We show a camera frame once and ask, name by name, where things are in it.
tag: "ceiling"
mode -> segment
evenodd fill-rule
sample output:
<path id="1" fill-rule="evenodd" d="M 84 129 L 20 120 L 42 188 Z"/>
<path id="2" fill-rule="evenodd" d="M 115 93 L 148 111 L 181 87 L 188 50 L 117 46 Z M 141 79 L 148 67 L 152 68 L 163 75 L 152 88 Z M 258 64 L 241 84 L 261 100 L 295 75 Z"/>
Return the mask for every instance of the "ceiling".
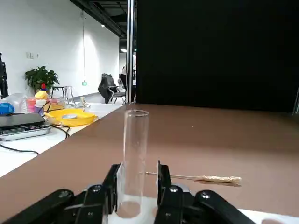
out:
<path id="1" fill-rule="evenodd" d="M 127 0 L 70 0 L 120 38 L 120 49 L 127 48 Z M 135 0 L 134 43 L 137 44 L 137 0 Z"/>

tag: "black backdrop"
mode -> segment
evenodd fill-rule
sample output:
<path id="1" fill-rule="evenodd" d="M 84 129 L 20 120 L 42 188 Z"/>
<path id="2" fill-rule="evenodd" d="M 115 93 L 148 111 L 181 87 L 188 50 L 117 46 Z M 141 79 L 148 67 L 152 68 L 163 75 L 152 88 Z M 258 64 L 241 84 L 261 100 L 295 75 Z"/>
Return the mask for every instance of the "black backdrop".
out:
<path id="1" fill-rule="evenodd" d="M 140 0 L 138 103 L 292 112 L 298 0 Z"/>

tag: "wooden stick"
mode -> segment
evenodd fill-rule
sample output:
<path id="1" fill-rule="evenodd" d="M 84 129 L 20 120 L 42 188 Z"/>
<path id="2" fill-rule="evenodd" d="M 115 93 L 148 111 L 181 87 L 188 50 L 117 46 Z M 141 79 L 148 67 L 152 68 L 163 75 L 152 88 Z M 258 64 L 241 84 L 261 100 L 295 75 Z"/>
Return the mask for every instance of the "wooden stick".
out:
<path id="1" fill-rule="evenodd" d="M 146 175 L 157 175 L 157 173 L 145 172 Z M 237 176 L 224 177 L 224 176 L 183 176 L 183 175 L 170 175 L 172 178 L 193 180 L 193 181 L 209 181 L 217 183 L 233 183 L 240 184 L 242 178 Z"/>

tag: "yellow tray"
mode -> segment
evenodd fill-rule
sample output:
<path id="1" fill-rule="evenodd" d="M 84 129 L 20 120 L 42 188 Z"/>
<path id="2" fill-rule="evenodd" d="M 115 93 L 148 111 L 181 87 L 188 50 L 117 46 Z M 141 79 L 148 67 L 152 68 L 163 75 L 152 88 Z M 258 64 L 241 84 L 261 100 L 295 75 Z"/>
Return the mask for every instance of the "yellow tray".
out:
<path id="1" fill-rule="evenodd" d="M 63 109 L 58 111 L 51 111 L 44 114 L 45 116 L 53 120 L 51 122 L 55 124 L 66 125 L 69 127 L 88 125 L 92 123 L 97 117 L 95 114 L 84 112 L 81 109 Z M 66 114 L 76 114 L 77 117 L 72 119 L 63 119 L 62 116 Z"/>

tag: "ceiling light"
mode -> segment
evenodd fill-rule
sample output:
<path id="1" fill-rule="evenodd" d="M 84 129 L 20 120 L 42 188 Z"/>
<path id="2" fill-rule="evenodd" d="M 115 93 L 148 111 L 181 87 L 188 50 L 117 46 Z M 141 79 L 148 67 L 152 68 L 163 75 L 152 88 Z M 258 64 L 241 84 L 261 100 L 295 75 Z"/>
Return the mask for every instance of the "ceiling light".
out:
<path id="1" fill-rule="evenodd" d="M 105 25 L 104 25 L 104 14 L 102 14 L 102 16 L 103 16 L 103 20 L 102 20 L 102 27 L 105 27 Z"/>

